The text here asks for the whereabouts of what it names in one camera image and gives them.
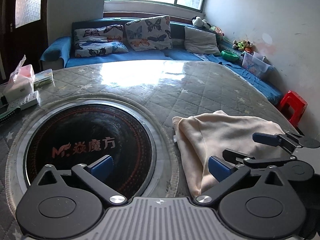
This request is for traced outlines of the blue sofa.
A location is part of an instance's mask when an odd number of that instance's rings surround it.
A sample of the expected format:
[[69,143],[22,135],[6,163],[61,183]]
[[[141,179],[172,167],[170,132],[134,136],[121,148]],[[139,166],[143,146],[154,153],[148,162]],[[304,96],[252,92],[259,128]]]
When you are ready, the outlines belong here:
[[110,56],[93,56],[87,58],[78,58],[74,56],[73,36],[60,37],[55,40],[42,54],[40,65],[42,69],[51,68],[53,70],[81,66],[86,64],[107,63],[117,61],[131,60],[184,60],[184,61],[211,61],[223,64],[236,74],[240,75],[245,81],[263,94],[269,102],[277,105],[283,98],[283,93],[268,81],[263,81],[251,74],[240,66],[240,61],[231,63],[221,56],[204,55],[197,56],[187,52],[183,46],[174,46],[172,49],[165,50],[147,50],[134,51],[129,45],[127,53],[117,53]]

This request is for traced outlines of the grey cushion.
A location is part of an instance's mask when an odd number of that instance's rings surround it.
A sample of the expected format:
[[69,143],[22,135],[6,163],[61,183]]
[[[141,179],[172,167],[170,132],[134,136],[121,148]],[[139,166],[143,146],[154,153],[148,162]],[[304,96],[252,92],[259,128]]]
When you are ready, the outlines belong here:
[[212,32],[185,27],[184,47],[190,53],[220,56],[216,35]]

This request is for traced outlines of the right butterfly pillow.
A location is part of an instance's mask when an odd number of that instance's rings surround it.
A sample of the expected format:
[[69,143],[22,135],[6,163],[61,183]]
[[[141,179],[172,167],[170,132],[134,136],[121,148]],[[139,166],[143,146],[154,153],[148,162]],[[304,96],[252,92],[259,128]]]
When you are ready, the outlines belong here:
[[127,22],[127,42],[135,51],[172,49],[170,16],[157,16]]

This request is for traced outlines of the cream sweatshirt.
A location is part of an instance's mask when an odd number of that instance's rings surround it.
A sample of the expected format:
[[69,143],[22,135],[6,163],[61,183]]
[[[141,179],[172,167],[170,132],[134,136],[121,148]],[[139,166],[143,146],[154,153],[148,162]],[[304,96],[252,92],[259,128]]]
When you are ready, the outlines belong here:
[[172,119],[189,192],[193,198],[218,183],[208,170],[211,156],[222,157],[225,149],[256,159],[281,158],[288,154],[280,147],[253,141],[255,132],[281,134],[281,127],[256,116],[232,116],[224,111]]

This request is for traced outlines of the panda plush toy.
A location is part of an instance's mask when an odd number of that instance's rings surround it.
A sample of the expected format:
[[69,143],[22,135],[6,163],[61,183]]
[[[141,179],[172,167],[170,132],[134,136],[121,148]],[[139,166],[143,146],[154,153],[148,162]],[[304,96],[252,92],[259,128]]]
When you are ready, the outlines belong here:
[[200,16],[195,16],[191,19],[193,26],[200,29],[209,30],[212,26],[207,23],[207,20],[200,18]]

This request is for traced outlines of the red plastic stool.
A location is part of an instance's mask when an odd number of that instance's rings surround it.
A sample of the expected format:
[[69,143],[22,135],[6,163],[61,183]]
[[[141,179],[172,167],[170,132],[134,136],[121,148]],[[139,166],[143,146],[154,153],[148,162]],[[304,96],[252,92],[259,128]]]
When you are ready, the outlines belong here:
[[292,126],[297,127],[307,106],[308,103],[298,93],[289,90],[281,99],[278,110]]

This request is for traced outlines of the white remote control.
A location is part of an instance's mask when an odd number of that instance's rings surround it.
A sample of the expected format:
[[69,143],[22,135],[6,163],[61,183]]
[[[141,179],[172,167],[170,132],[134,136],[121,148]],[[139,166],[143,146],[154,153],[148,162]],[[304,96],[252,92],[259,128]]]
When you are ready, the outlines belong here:
[[28,109],[29,107],[33,107],[38,105],[40,101],[39,91],[36,90],[23,98],[20,98],[16,101],[15,107],[19,107],[21,110]]

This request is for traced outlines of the green packet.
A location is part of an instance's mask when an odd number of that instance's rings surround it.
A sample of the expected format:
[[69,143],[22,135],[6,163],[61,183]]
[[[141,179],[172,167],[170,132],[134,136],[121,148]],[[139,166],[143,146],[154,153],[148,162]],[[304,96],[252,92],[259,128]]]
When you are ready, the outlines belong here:
[[47,69],[35,75],[34,88],[39,88],[43,85],[53,82],[53,70]]

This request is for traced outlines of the dark wooden door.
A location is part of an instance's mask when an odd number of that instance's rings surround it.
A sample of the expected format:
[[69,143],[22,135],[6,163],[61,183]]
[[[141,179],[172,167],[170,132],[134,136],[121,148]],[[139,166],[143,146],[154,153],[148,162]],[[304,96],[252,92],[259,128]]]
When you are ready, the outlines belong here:
[[48,0],[1,0],[1,81],[8,80],[23,56],[34,71],[48,47]]

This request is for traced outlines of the colourful plush toys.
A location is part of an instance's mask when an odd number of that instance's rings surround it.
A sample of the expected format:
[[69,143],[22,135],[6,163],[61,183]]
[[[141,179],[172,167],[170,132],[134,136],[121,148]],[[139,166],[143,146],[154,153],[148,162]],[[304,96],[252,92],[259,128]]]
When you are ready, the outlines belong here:
[[253,43],[248,40],[233,41],[233,49],[240,52],[253,53]]

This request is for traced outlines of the grey quilted star tablecloth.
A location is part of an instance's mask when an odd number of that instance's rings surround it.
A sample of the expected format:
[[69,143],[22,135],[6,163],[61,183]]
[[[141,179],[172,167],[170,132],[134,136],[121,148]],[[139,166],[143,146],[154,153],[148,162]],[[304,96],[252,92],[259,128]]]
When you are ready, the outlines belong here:
[[293,131],[286,118],[252,85],[227,67],[200,61],[140,60],[71,67],[53,72],[39,88],[40,104],[1,126],[1,239],[20,239],[15,206],[27,184],[24,150],[41,121],[68,103],[115,103],[145,122],[157,161],[144,197],[188,196],[181,155],[173,142],[172,119],[222,110],[258,116]]

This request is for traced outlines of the butterfly pillow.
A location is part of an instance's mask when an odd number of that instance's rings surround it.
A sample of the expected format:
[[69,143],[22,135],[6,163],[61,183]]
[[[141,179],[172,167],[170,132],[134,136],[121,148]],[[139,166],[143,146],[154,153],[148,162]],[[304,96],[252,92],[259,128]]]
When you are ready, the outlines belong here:
[[100,28],[75,29],[74,56],[95,57],[108,54],[128,53],[123,44],[123,25],[113,24]]
[[170,16],[157,16],[127,22],[127,42],[135,51],[172,49]]

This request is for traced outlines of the left butterfly pillow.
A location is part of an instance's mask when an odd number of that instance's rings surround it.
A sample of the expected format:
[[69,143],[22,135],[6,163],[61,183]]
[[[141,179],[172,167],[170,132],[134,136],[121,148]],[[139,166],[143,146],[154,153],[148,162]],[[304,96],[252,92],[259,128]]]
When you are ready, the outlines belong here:
[[95,57],[108,54],[128,53],[123,44],[123,25],[113,24],[100,28],[75,29],[74,56]]

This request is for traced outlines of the round black induction cooktop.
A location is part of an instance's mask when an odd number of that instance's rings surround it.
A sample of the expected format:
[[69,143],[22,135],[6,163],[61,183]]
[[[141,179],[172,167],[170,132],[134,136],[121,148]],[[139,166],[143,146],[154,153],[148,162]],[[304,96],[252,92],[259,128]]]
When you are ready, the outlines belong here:
[[99,179],[126,198],[140,196],[155,169],[154,140],[136,116],[117,106],[89,103],[50,116],[25,150],[25,177],[32,183],[46,164],[58,170],[90,165],[105,155],[113,166]]

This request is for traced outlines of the pink tissue box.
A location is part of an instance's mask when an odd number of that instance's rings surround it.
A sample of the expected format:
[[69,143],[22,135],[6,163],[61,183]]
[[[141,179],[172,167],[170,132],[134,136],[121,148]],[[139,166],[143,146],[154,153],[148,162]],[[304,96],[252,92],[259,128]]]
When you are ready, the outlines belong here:
[[19,98],[34,92],[35,73],[33,66],[24,66],[26,56],[24,55],[15,71],[10,74],[9,81],[3,91],[7,102],[13,102]]

